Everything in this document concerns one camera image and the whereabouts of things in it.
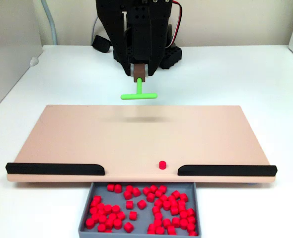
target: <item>gray bin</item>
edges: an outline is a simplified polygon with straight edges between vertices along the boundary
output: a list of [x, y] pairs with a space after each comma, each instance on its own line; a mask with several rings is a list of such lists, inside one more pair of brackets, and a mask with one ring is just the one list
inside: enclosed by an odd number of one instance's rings
[[[107, 191], [107, 184], [106, 182], [95, 182], [91, 184], [89, 195], [86, 201], [86, 205], [81, 217], [80, 226], [78, 229], [79, 237], [80, 238], [111, 238], [111, 237], [121, 237], [121, 238], [162, 238], [163, 236], [170, 236], [167, 234], [167, 230], [165, 230], [165, 235], [149, 235], [147, 234], [147, 228], [149, 224], [153, 223], [154, 216], [152, 213], [152, 207], [154, 203], [149, 203], [146, 200], [146, 196], [142, 193], [144, 187], [150, 187], [152, 184], [156, 186], [164, 185], [167, 186], [167, 192], [165, 195], [169, 196], [175, 190], [178, 190], [180, 193], [187, 194], [189, 198], [189, 202], [186, 204], [186, 209], [193, 208], [196, 212], [196, 232], [199, 234], [198, 237], [201, 237], [201, 228], [200, 228], [200, 220], [199, 220], [199, 213], [198, 213], [198, 205], [197, 205], [197, 196], [196, 196], [196, 186], [195, 183], [186, 182], [186, 183], [179, 183], [179, 182], [169, 182], [169, 183], [157, 183], [157, 182], [113, 182], [113, 184], [120, 184], [122, 186], [122, 193], [114, 193]], [[134, 202], [133, 210], [126, 209], [126, 200], [123, 197], [123, 192], [125, 191], [125, 186], [132, 185], [133, 187], [139, 188], [141, 191], [141, 195], [139, 197], [133, 197], [130, 201]], [[99, 233], [97, 231], [97, 225], [89, 230], [85, 227], [85, 221], [90, 218], [89, 214], [89, 207], [92, 201], [93, 196], [98, 195], [102, 198], [102, 203], [110, 204], [110, 205], [119, 205], [121, 211], [126, 214], [125, 220], [123, 220], [123, 225], [127, 222], [130, 222], [135, 229], [131, 233], [127, 233], [123, 227], [120, 230], [112, 229], [112, 233]], [[147, 203], [147, 207], [144, 210], [140, 210], [137, 207], [137, 202], [140, 200], [144, 200]], [[138, 214], [136, 221], [129, 220], [129, 212], [135, 211]], [[172, 219], [172, 215], [170, 211], [164, 211], [161, 209], [163, 214], [163, 219], [169, 218]], [[188, 236], [188, 232], [182, 230], [181, 228], [176, 229], [177, 236], [176, 238], [184, 238]]]

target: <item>white wall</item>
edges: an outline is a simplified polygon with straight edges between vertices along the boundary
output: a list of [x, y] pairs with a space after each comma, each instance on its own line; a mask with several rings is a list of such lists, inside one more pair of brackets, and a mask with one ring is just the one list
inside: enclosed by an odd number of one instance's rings
[[[42, 44], [52, 44], [40, 0], [33, 0]], [[179, 46], [287, 45], [293, 30], [293, 0], [179, 0], [183, 19]], [[59, 44], [89, 45], [95, 0], [47, 0]], [[174, 7], [172, 21], [178, 15]], [[96, 33], [105, 36], [101, 23]]]

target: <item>white table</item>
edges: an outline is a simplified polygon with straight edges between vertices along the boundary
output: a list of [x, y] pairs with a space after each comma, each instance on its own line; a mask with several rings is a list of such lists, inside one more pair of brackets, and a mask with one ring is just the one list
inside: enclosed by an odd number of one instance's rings
[[112, 53], [45, 46], [0, 104], [0, 237], [77, 238], [89, 183], [10, 183], [5, 165], [47, 104], [241, 105], [269, 161], [273, 184], [198, 184], [203, 238], [293, 237], [293, 53], [286, 46], [183, 48], [183, 60], [158, 69], [134, 93]]

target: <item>green handle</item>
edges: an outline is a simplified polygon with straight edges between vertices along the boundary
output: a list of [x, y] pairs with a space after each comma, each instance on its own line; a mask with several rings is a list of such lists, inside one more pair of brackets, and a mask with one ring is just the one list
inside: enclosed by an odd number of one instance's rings
[[157, 98], [156, 93], [142, 93], [142, 79], [137, 79], [137, 94], [123, 94], [121, 95], [122, 100], [134, 100], [134, 99], [155, 99]]

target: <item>red wire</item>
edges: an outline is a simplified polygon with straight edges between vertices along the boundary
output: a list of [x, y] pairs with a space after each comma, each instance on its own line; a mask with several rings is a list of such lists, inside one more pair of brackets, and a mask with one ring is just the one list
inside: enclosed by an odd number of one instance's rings
[[176, 39], [178, 30], [180, 28], [180, 24], [181, 24], [181, 20], [182, 20], [182, 13], [183, 13], [183, 9], [182, 9], [181, 4], [178, 1], [173, 1], [173, 3], [179, 5], [179, 7], [180, 7], [180, 14], [179, 14], [178, 23], [177, 23], [177, 26], [176, 26], [176, 29], [175, 29], [175, 32], [174, 32], [173, 40], [172, 40], [171, 44], [168, 47], [170, 47], [170, 46], [172, 46], [174, 44], [174, 41]]

